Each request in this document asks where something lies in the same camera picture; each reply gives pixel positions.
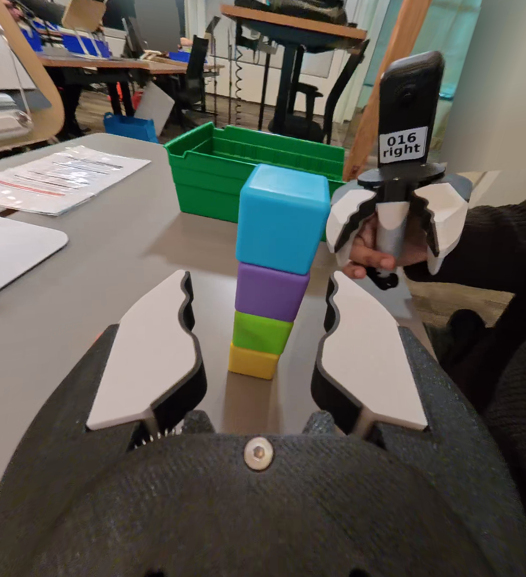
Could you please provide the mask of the grey desk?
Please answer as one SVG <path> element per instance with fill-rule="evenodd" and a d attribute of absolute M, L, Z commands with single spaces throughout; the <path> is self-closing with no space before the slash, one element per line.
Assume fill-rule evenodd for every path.
<path fill-rule="evenodd" d="M 199 409 L 219 432 L 298 434 L 317 406 L 310 384 L 336 260 L 319 244 L 273 380 L 228 374 L 235 311 L 235 223 L 181 213 L 166 150 L 105 133 L 0 160 L 0 172 L 84 145 L 150 163 L 57 217 L 10 220 L 64 232 L 68 244 L 0 292 L 0 480 L 50 394 L 109 325 L 175 270 L 191 274 L 208 379 Z"/>

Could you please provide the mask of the yellow cube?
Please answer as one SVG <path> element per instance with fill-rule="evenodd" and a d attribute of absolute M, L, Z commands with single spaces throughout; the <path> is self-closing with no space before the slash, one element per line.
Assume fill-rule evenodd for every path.
<path fill-rule="evenodd" d="M 263 380 L 273 379 L 280 355 L 245 349 L 230 344 L 228 370 L 232 373 Z"/>

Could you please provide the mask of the black rolling chair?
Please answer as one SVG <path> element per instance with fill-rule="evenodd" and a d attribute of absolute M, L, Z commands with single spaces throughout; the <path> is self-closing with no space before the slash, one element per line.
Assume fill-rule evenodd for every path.
<path fill-rule="evenodd" d="M 370 40 L 367 39 L 363 41 L 361 47 L 354 48 L 350 51 L 350 56 L 345 66 L 326 98 L 324 122 L 322 126 L 314 120 L 314 107 L 315 101 L 318 98 L 324 97 L 324 95 L 317 87 L 311 84 L 302 83 L 299 80 L 303 52 L 301 49 L 297 51 L 293 81 L 289 90 L 288 111 L 284 122 L 284 128 L 281 132 L 282 135 L 300 140 L 325 143 L 327 145 L 331 144 L 333 116 L 336 105 L 357 67 L 364 60 L 364 54 L 369 43 Z M 298 93 L 303 94 L 306 99 L 305 115 L 303 117 L 296 115 L 293 111 L 295 98 Z"/>

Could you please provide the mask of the person's dark clothing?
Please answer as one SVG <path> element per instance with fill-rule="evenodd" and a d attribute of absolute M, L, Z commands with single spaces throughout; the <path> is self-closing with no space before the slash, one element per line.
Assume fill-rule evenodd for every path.
<path fill-rule="evenodd" d="M 461 309 L 446 327 L 426 329 L 442 368 L 497 442 L 526 514 L 526 290 L 491 328 Z"/>

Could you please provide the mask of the purple cube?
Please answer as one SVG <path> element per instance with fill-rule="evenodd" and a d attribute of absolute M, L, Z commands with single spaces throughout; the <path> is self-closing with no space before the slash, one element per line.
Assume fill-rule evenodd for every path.
<path fill-rule="evenodd" d="M 310 273 L 296 273 L 240 262 L 235 296 L 238 312 L 294 322 Z"/>

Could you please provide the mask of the green plastic bin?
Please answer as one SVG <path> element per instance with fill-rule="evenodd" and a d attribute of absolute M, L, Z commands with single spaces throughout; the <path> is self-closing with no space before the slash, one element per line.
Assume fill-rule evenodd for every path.
<path fill-rule="evenodd" d="M 345 149 L 244 127 L 204 123 L 164 144 L 180 211 L 238 222 L 240 191 L 259 164 L 327 178 L 330 196 L 344 184 Z"/>

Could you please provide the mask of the person's right hand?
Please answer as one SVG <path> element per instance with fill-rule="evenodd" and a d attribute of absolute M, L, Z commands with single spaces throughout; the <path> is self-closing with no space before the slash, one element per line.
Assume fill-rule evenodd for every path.
<path fill-rule="evenodd" d="M 373 214 L 364 221 L 353 240 L 349 261 L 343 266 L 343 273 L 351 279 L 363 279 L 367 268 L 393 270 L 396 267 L 408 267 L 427 260 L 427 239 L 421 227 L 421 220 L 416 215 L 408 215 L 403 251 L 396 258 L 391 254 L 376 249 L 378 217 Z"/>

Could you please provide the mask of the blue cube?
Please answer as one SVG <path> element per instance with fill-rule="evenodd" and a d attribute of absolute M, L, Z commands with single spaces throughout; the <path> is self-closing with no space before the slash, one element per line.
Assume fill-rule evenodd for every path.
<path fill-rule="evenodd" d="M 258 164 L 240 191 L 236 259 L 306 275 L 329 213 L 325 176 Z"/>

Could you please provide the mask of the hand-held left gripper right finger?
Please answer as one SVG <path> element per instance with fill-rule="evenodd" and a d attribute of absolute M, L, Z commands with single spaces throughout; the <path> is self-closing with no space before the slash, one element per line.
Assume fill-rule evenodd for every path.
<path fill-rule="evenodd" d="M 366 438 L 377 423 L 418 432 L 428 426 L 399 325 L 342 272 L 327 284 L 325 334 L 311 395 L 345 435 Z"/>

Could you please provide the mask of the blue plastic bin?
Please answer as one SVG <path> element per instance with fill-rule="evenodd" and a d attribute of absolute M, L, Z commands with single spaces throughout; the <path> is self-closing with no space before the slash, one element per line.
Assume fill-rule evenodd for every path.
<path fill-rule="evenodd" d="M 76 55 L 92 56 L 109 60 L 112 56 L 108 43 L 96 36 L 85 36 L 79 33 L 62 33 L 63 47 Z"/>

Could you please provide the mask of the black side chair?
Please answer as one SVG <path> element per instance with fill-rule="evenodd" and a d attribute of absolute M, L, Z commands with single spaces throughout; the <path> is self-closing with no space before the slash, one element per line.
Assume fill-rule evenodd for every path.
<path fill-rule="evenodd" d="M 200 38 L 197 35 L 193 36 L 193 44 L 185 76 L 187 103 L 191 107 L 198 105 L 201 112 L 206 112 L 204 68 L 208 48 L 208 39 Z"/>

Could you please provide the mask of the wooden furniture leg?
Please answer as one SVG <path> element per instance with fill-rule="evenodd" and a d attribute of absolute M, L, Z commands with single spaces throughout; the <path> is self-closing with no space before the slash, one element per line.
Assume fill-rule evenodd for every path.
<path fill-rule="evenodd" d="M 372 148 L 377 145 L 377 163 L 389 160 L 383 157 L 380 134 L 400 130 L 406 121 L 398 119 L 400 93 L 408 83 L 408 76 L 416 67 L 409 60 L 418 34 L 423 26 L 431 1 L 403 1 L 398 12 L 387 50 L 378 70 L 378 77 L 360 119 L 349 156 L 344 164 L 342 179 L 350 182 L 364 170 Z"/>

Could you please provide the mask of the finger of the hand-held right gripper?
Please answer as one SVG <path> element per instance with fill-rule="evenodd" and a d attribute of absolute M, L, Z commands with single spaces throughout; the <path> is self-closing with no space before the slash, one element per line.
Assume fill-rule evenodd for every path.
<path fill-rule="evenodd" d="M 326 243 L 338 266 L 350 262 L 355 236 L 363 222 L 375 212 L 377 193 L 362 186 L 341 186 L 331 198 L 326 223 Z"/>
<path fill-rule="evenodd" d="M 436 275 L 445 257 L 457 246 L 467 218 L 472 182 L 450 174 L 416 189 L 410 209 L 420 219 L 427 244 L 427 268 Z"/>

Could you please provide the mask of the white leaning board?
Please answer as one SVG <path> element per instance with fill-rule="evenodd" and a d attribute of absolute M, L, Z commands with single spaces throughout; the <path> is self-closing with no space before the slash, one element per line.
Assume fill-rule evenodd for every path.
<path fill-rule="evenodd" d="M 175 100 L 154 82 L 149 81 L 134 116 L 137 119 L 152 120 L 156 137 L 159 137 L 174 106 Z"/>

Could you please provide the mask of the lime green cube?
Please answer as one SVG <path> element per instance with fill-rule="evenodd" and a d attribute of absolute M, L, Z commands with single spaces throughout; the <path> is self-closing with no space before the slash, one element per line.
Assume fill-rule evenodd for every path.
<path fill-rule="evenodd" d="M 235 311 L 234 346 L 280 356 L 288 342 L 293 322 Z"/>

